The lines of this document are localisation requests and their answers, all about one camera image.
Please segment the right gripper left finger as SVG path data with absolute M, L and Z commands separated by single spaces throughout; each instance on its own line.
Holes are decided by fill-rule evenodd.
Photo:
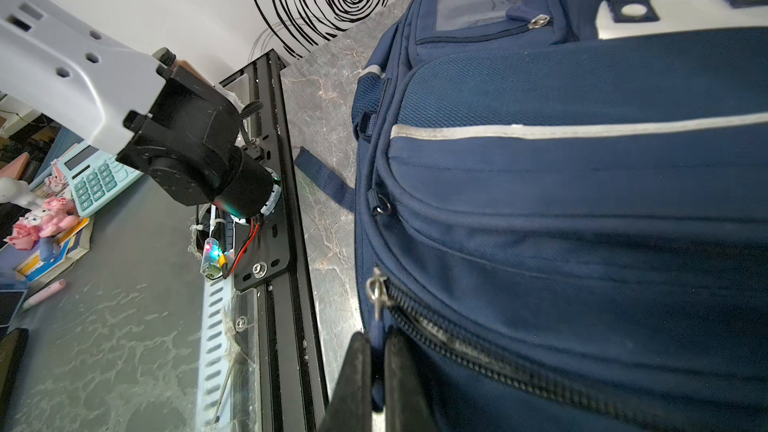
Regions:
M 369 338 L 355 332 L 318 431 L 372 431 L 372 353 Z

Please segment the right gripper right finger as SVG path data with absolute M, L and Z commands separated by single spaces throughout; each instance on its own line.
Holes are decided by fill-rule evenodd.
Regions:
M 410 350 L 409 339 L 391 332 L 384 352 L 385 430 L 437 431 Z

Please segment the navy blue student backpack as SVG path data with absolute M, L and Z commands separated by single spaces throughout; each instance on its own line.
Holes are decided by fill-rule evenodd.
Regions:
M 351 119 L 373 414 L 400 331 L 437 431 L 766 429 L 767 0 L 412 0 Z

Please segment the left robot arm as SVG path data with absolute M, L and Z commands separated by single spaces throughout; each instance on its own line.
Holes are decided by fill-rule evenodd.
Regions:
M 130 48 L 51 0 L 1 0 L 1 89 L 178 203 L 250 219 L 279 201 L 278 176 L 236 143 L 247 108 L 172 52 Z

